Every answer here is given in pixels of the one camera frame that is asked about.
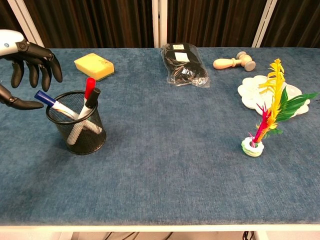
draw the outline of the dark curtain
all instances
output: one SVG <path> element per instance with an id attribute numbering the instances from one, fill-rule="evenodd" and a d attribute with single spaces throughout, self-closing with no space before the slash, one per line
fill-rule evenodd
<path id="1" fill-rule="evenodd" d="M 0 29 L 15 30 L 24 34 L 7 0 L 0 0 Z"/>
<path id="2" fill-rule="evenodd" d="M 47 48 L 153 48 L 152 0 L 26 0 Z"/>
<path id="3" fill-rule="evenodd" d="M 278 0 L 261 47 L 320 48 L 320 1 Z"/>
<path id="4" fill-rule="evenodd" d="M 169 43 L 251 47 L 267 0 L 168 0 Z"/>

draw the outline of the sponge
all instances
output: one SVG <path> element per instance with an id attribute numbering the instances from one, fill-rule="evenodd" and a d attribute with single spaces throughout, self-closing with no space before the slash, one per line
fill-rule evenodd
<path id="1" fill-rule="evenodd" d="M 100 81 L 115 73 L 113 63 L 95 53 L 89 53 L 88 55 L 80 57 L 76 59 L 74 63 L 78 70 L 94 78 L 96 81 Z"/>

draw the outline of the plastic bag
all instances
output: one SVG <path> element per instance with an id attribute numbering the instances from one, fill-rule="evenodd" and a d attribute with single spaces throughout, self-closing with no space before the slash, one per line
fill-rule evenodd
<path id="1" fill-rule="evenodd" d="M 161 55 L 168 70 L 168 83 L 177 87 L 187 84 L 210 87 L 208 72 L 196 46 L 189 43 L 168 43 L 161 48 Z"/>

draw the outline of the black mesh pen holder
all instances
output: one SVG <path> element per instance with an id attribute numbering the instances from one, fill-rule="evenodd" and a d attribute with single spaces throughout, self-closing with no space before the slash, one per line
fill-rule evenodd
<path id="1" fill-rule="evenodd" d="M 106 141 L 107 134 L 98 113 L 98 103 L 87 115 L 77 118 L 74 116 L 80 114 L 85 103 L 84 91 L 66 92 L 57 96 L 55 100 L 71 110 L 66 112 L 50 106 L 46 108 L 46 116 L 61 133 L 67 148 L 79 155 L 91 154 L 100 149 Z"/>

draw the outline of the blue felt tablecloth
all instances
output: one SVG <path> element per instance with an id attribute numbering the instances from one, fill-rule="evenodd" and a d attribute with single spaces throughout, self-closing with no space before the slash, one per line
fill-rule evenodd
<path id="1" fill-rule="evenodd" d="M 83 90 L 74 60 L 96 53 L 116 73 L 97 83 L 103 147 L 75 155 L 45 114 L 0 105 L 0 225 L 219 225 L 320 223 L 320 104 L 279 124 L 258 158 L 241 142 L 261 116 L 237 92 L 246 77 L 267 75 L 280 58 L 288 84 L 320 92 L 320 49 L 199 48 L 210 88 L 167 83 L 160 49 L 53 49 L 63 83 L 48 94 Z M 247 51 L 254 71 L 215 70 L 218 58 Z M 0 61 L 0 81 L 33 100 L 28 69 L 10 87 L 12 67 Z"/>

